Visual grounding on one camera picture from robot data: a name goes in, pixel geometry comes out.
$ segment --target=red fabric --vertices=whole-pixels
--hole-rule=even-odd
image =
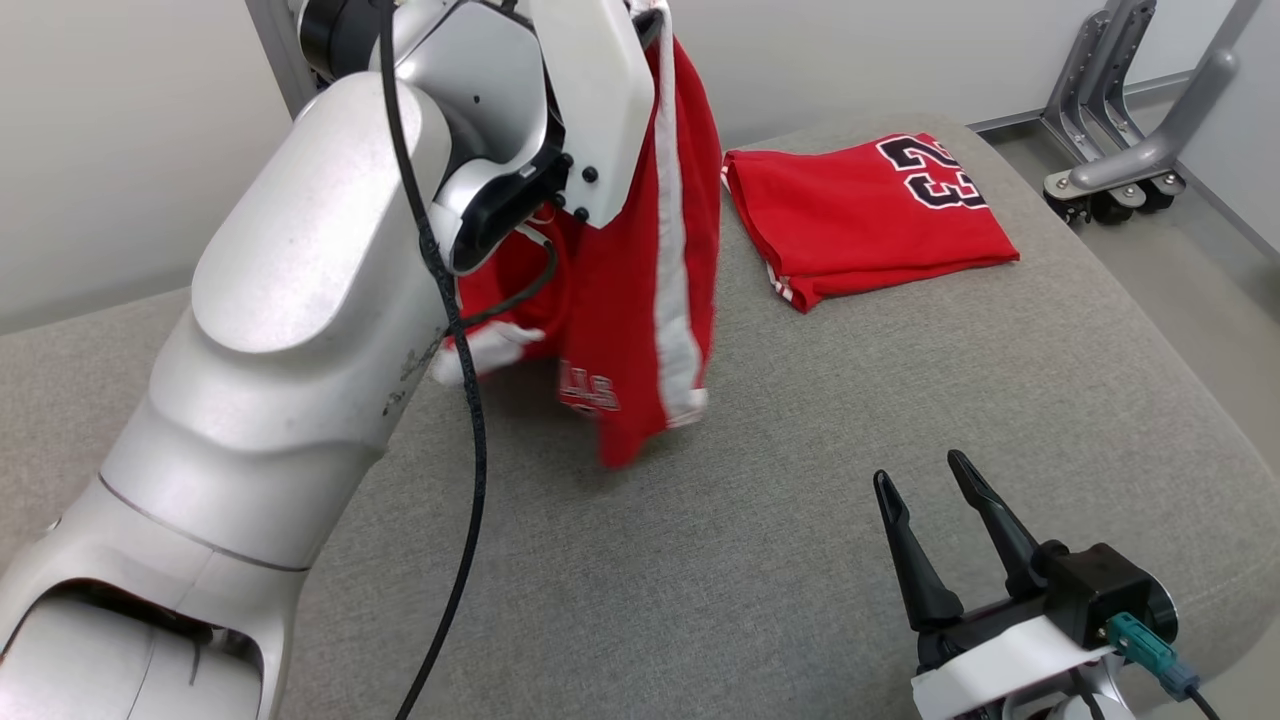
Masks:
[[[658,47],[649,53],[655,78],[659,78],[659,55]],[[600,229],[550,209],[543,213],[550,218],[545,224],[538,218],[527,223],[559,251],[556,278],[530,301],[467,333],[481,372],[509,361],[558,356],[559,400],[595,420],[600,461],[609,468],[632,462],[649,437],[696,420],[705,402],[703,375],[712,352],[712,301],[719,254],[721,146],[696,70],[678,44],[673,55],[678,158],[668,160],[681,183],[682,208],[672,210],[669,199],[663,200],[668,186],[659,182],[659,164],[664,160],[662,143],[655,141],[654,118],[662,106],[655,102],[621,214]],[[664,211],[678,211],[672,222],[684,231],[684,249],[675,255],[676,272],[666,274],[659,272],[659,249],[669,249],[678,233],[662,232]],[[516,237],[517,233],[476,273],[460,281],[466,313],[511,297],[540,274],[544,251]],[[663,296],[659,287],[666,287],[668,295],[675,287],[684,297],[680,305],[685,306],[669,322],[671,327],[663,329],[666,334],[659,333],[655,320]],[[516,348],[513,360],[486,357],[485,333],[492,340],[494,328],[503,324],[508,329],[541,331],[545,338]],[[671,338],[681,346],[681,337],[687,338],[684,347],[692,363],[684,366],[685,373],[673,366],[672,359],[681,354],[671,351]],[[513,345],[503,338],[498,345],[504,351],[512,350]],[[442,350],[439,361],[457,363],[452,343]],[[687,387],[672,393],[672,380],[685,375],[690,378]]]
[[[724,182],[776,290],[801,313],[833,295],[1019,259],[973,181],[928,135],[828,155],[735,151]]]

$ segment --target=black wheel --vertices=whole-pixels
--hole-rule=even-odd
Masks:
[[[1050,210],[1057,213],[1057,217],[1062,219],[1066,224],[1073,224],[1080,218],[1088,217],[1088,210],[1082,200],[1059,200],[1044,191],[1044,202],[1048,204]]]
[[[1138,208],[1139,213],[1158,213],[1174,204],[1174,196],[1160,192],[1160,187],[1149,179],[1138,181],[1138,187],[1147,193],[1147,201]]]
[[[1133,208],[1125,208],[1106,191],[1089,197],[1089,211],[1103,225],[1119,225],[1133,217]]]

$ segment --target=gray upholstered table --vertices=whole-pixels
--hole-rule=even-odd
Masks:
[[[548,366],[488,382],[489,512],[420,717],[911,717],[914,638],[872,492],[888,469],[970,606],[1001,569],[945,462],[965,450],[1041,538],[1106,541],[1181,610],[1216,674],[1276,614],[1280,488],[1102,265],[989,147],[928,131],[1018,265],[831,300],[776,297],[726,209],[710,414],[621,473]],[[93,477],[183,293],[0,338],[0,566]],[[303,593],[284,716],[389,717],[425,651],[471,493],[461,393],[424,386]],[[1132,683],[1149,706],[1155,684]]]

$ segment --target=white trim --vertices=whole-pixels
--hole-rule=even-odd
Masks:
[[[667,0],[635,0],[631,14],[662,13],[658,59],[658,111],[654,154],[658,164],[658,277],[653,302],[658,350],[658,397],[668,427],[686,425],[705,409],[696,393],[701,348],[689,318],[689,270],[685,266],[685,188],[676,135],[676,45]]]
[[[792,291],[791,286],[787,284],[790,278],[786,275],[778,277],[778,274],[773,272],[773,265],[769,265],[768,261],[764,263],[764,272],[769,274],[769,284],[773,286],[773,291],[781,295],[782,300],[791,302],[791,299],[795,297],[795,291]]]

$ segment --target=cable connector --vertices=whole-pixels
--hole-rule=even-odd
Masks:
[[[1178,660],[1178,651],[1137,618],[1121,612],[1107,620],[1107,642],[1125,659],[1147,669],[1171,698],[1183,702],[1199,688],[1199,675]]]

